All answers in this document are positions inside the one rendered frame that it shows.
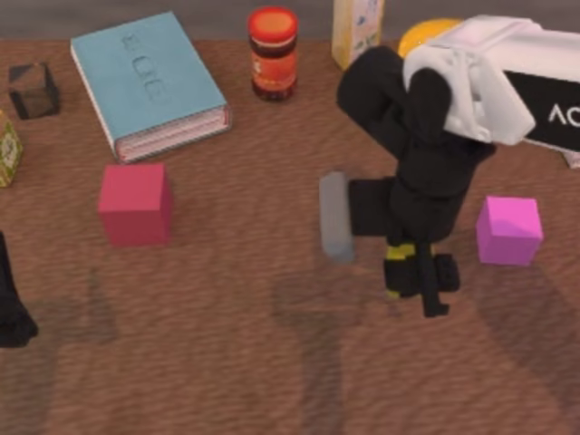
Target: background wall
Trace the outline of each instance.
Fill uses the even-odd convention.
[[[70,38],[164,12],[178,15],[194,39],[246,37],[247,14],[267,4],[292,7],[305,38],[329,38],[333,0],[0,0],[0,38]],[[580,32],[578,0],[387,0],[385,35],[421,20],[476,14],[523,16],[545,28]]]

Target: red lid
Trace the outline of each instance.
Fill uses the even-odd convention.
[[[250,36],[259,42],[283,43],[296,36],[298,18],[285,7],[260,7],[249,16],[247,27]]]

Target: red jar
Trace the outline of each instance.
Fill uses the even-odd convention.
[[[285,7],[261,7],[248,19],[252,48],[252,87],[264,100],[280,102],[294,94],[298,18]]]

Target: brown table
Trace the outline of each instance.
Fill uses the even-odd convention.
[[[235,127],[156,159],[173,182],[174,240],[118,250],[95,206],[113,160],[68,43],[0,42],[1,71],[47,60],[63,100],[57,117],[16,123],[24,161],[0,191],[42,328],[0,352],[0,433],[579,433],[580,173],[526,145],[487,162],[446,244],[463,289],[449,317],[425,320],[419,300],[385,302],[381,240],[359,241],[355,265],[321,254],[319,177],[393,168],[335,107],[328,44],[301,44],[299,93],[280,105],[252,95],[245,43],[196,46]],[[486,194],[538,199],[533,266],[479,264]]]

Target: red cube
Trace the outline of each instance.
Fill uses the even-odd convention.
[[[105,169],[99,215],[112,245],[169,242],[172,205],[163,164],[110,165]]]

